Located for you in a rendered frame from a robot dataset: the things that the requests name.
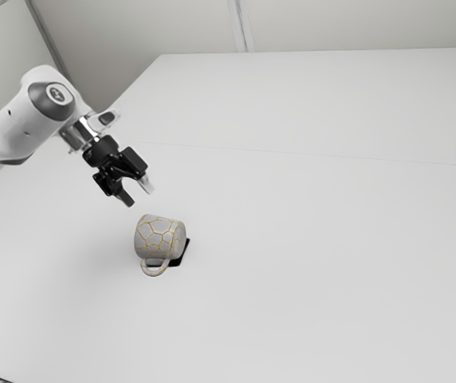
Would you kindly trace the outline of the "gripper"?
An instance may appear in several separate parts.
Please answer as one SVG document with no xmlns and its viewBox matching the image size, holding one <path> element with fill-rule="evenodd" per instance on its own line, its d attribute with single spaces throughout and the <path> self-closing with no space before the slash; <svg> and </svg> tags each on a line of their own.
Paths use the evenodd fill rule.
<svg viewBox="0 0 456 383">
<path fill-rule="evenodd" d="M 120 151 L 110 135 L 94 141 L 82 157 L 90 167 L 98 169 L 92 177 L 104 194 L 117 197 L 126 207 L 132 207 L 135 201 L 125 191 L 123 178 L 136 180 L 148 195 L 155 190 L 146 174 L 147 163 L 131 147 Z"/>
</svg>

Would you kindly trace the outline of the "grey mug with gold cracks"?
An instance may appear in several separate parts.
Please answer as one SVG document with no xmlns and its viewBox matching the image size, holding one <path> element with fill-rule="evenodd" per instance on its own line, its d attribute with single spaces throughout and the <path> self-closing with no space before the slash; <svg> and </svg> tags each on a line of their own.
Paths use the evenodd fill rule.
<svg viewBox="0 0 456 383">
<path fill-rule="evenodd" d="M 183 256 L 187 229 L 180 220 L 145 214 L 136 224 L 133 244 L 142 272 L 158 277 Z"/>
</svg>

